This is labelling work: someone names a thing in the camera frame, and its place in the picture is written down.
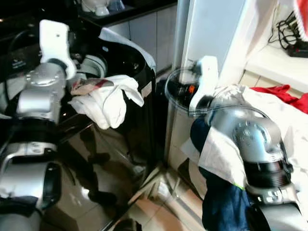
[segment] clothing pile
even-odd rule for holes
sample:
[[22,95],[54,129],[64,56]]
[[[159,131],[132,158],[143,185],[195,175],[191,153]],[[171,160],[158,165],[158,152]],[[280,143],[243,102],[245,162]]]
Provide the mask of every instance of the clothing pile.
[[[294,167],[291,181],[306,215],[308,162],[307,153],[303,150],[308,150],[308,115],[273,94],[256,92],[243,86],[230,86],[228,89],[240,90],[248,104],[263,111],[280,128],[288,160]],[[204,227],[209,231],[248,230],[245,211],[250,204],[244,190],[246,177],[243,161],[236,145],[224,134],[209,127],[204,118],[199,118],[191,127],[191,138],[181,150],[199,166],[206,179]]]
[[[99,38],[135,48],[144,57],[148,66],[156,72],[156,63],[153,57],[127,38],[104,27]],[[69,104],[77,113],[87,115],[101,129],[117,128],[124,122],[127,109],[123,93],[138,106],[143,106],[144,101],[138,92],[137,81],[127,75],[103,79],[79,79],[73,84],[71,94],[74,97]]]
[[271,88],[251,88],[258,92],[268,93],[272,95],[276,95],[279,99],[284,101],[285,103],[296,107],[298,110],[308,114],[308,93],[302,95],[299,99],[294,97],[288,93],[288,90],[291,88],[290,85],[282,85]]

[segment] white cloth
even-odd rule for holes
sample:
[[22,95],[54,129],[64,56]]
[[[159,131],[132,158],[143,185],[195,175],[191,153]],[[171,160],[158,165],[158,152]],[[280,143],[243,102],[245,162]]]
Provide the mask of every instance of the white cloth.
[[[267,114],[280,128],[288,160],[294,167],[291,181],[299,191],[301,205],[305,210],[308,209],[308,115],[284,103],[275,95],[256,92],[248,87],[243,88],[242,96],[246,102]],[[197,161],[198,151],[190,139],[182,145],[181,150],[194,162]],[[238,148],[213,127],[197,163],[234,185],[241,188],[245,186],[246,176]]]
[[137,49],[144,57],[146,63],[148,66],[155,72],[156,74],[156,62],[154,58],[146,52],[144,49],[142,49],[140,46],[138,46],[136,43],[130,41],[129,39],[117,34],[116,32],[112,31],[111,29],[108,29],[106,27],[103,27],[101,30],[101,33],[99,35],[99,38],[108,42],[117,42],[124,45],[128,45],[130,47],[133,47]]
[[113,82],[113,86],[101,87],[87,95],[76,96],[69,102],[79,114],[87,115],[101,129],[117,128],[124,122],[126,103],[123,92],[138,106],[144,104],[138,92],[138,83],[135,79],[118,75],[105,78]]
[[195,164],[193,161],[189,160],[188,172],[189,172],[189,177],[191,178],[192,184],[197,190],[199,196],[201,198],[204,198],[207,192],[206,179],[200,173],[198,165]]

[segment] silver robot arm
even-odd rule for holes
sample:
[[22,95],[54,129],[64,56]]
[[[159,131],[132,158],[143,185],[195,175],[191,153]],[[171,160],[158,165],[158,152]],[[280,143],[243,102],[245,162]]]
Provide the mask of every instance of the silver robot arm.
[[61,196],[56,125],[66,80],[76,68],[69,57],[68,26],[40,23],[41,64],[26,76],[10,141],[0,156],[0,231],[38,231],[40,216]]
[[[194,70],[203,71],[198,73],[200,86],[191,100],[189,113],[198,110],[198,102],[201,101],[209,108],[235,104],[249,107],[240,93],[227,92],[227,97],[213,97],[218,82],[217,64],[214,62],[210,57],[196,63]],[[246,173],[246,190],[255,204],[248,217],[255,219],[252,222],[254,226],[264,224],[255,230],[308,231],[291,183],[293,169],[287,161],[278,126],[265,115],[239,107],[213,110],[205,116],[205,120],[239,148]]]

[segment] washing machine drum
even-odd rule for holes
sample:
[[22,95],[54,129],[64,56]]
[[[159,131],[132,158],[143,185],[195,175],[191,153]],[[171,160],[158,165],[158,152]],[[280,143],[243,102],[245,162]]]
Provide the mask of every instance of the washing machine drum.
[[105,78],[107,73],[107,63],[103,58],[93,55],[86,55],[80,64],[76,75],[81,79]]

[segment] dark blue cloth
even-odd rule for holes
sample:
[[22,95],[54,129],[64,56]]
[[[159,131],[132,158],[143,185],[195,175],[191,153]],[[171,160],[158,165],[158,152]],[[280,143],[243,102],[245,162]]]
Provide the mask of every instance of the dark blue cloth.
[[[204,118],[196,119],[191,127],[191,140],[201,153],[210,127]],[[242,190],[215,174],[199,168],[206,178],[207,192],[202,204],[202,223],[208,231],[247,231],[246,210],[250,206]]]

